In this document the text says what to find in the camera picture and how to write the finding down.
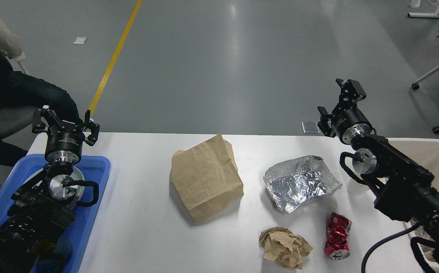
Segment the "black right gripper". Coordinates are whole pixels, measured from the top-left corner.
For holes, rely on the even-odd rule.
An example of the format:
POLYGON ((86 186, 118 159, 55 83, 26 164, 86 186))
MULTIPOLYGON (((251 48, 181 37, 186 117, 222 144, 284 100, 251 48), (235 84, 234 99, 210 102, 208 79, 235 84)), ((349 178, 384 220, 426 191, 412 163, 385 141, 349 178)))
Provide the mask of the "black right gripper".
POLYGON ((355 136, 373 132, 370 121, 357 106, 367 95, 356 80, 336 79, 336 83, 341 88, 339 102, 332 114, 325 107, 317 107, 320 113, 317 126, 324 136, 335 138, 337 135, 343 144, 350 144, 355 136))

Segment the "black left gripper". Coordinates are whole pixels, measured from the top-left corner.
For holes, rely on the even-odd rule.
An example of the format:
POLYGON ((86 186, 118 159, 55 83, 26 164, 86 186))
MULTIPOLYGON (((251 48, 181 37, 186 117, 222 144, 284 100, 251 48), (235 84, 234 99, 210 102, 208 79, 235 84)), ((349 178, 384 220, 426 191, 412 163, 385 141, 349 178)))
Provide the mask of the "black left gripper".
POLYGON ((91 118, 91 110, 85 112, 84 121, 79 124, 62 121, 49 105, 36 109, 32 118, 32 133, 48 135, 44 157, 49 163, 79 163, 83 142, 94 146, 99 131, 100 125, 91 118))

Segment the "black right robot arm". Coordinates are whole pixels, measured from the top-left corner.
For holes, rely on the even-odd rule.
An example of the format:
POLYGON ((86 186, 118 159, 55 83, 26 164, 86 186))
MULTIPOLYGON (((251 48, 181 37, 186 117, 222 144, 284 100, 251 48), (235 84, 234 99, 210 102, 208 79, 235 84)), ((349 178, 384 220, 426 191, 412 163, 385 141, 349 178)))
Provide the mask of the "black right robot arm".
POLYGON ((423 271, 434 272, 420 250, 420 245, 433 248, 432 256, 439 264, 439 192, 432 187, 434 175, 377 134, 358 109, 357 103, 366 98, 358 81, 337 78, 336 83, 341 88, 338 104, 330 113, 325 107, 317 108, 321 115, 318 128, 325 136, 338 137, 353 148, 354 153, 341 153, 339 164, 355 182, 375 194, 375 209, 393 221, 415 221, 411 228, 371 247, 362 260, 361 272, 366 271, 367 260, 375 249, 419 227, 431 238, 413 237, 410 246, 423 271))

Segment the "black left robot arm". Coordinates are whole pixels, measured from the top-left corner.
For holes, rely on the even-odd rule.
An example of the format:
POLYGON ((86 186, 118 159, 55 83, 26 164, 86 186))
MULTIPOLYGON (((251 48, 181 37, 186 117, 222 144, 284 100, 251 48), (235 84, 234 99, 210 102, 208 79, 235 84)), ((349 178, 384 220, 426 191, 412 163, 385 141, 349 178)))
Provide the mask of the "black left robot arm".
POLYGON ((53 272, 67 264, 55 253, 59 238, 76 219, 73 208, 99 201, 98 183, 72 178, 83 144, 93 146, 100 126, 87 110, 82 123, 61 120, 47 105, 33 114, 32 132, 48 136, 42 170, 12 195, 8 219, 0 225, 0 273, 29 273, 41 260, 54 260, 53 272))

